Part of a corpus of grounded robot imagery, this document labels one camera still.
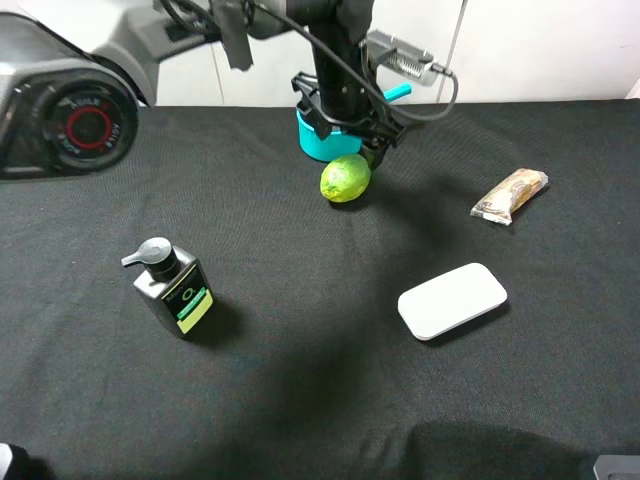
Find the grey robot base left corner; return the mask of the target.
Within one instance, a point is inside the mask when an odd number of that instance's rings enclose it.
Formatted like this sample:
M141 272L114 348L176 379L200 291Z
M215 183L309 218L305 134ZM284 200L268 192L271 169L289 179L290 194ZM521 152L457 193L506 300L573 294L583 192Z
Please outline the grey robot base left corner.
M11 469L14 462L14 453L10 445L0 444L0 480L8 480L11 477Z

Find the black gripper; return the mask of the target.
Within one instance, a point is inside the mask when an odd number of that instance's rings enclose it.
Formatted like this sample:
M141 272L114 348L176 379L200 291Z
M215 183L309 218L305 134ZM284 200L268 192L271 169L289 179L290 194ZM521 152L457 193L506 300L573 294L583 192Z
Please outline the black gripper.
M406 134L406 127L385 106L376 105L362 87L347 83L342 89L330 89L304 72L295 75L291 84L301 94L297 111L312 131L321 140L335 132L359 138L360 155L371 171L382 164L389 147L396 146Z

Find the grey robot base right corner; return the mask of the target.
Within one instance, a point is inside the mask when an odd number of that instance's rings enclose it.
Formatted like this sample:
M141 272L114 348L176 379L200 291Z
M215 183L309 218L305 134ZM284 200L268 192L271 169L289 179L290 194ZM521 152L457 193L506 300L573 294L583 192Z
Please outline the grey robot base right corner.
M600 455L593 466L597 480L639 480L639 455Z

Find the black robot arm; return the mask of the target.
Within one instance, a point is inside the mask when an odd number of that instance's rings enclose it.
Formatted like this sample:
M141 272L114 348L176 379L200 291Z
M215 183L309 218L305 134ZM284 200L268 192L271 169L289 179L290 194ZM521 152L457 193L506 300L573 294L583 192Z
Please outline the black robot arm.
M317 74L297 75L299 110L321 137L361 137L376 158L404 125L375 82L368 1L35 1L1 15L1 178L102 172L121 162L140 106L157 99L160 64L221 43L229 65L252 66L249 42L294 30Z

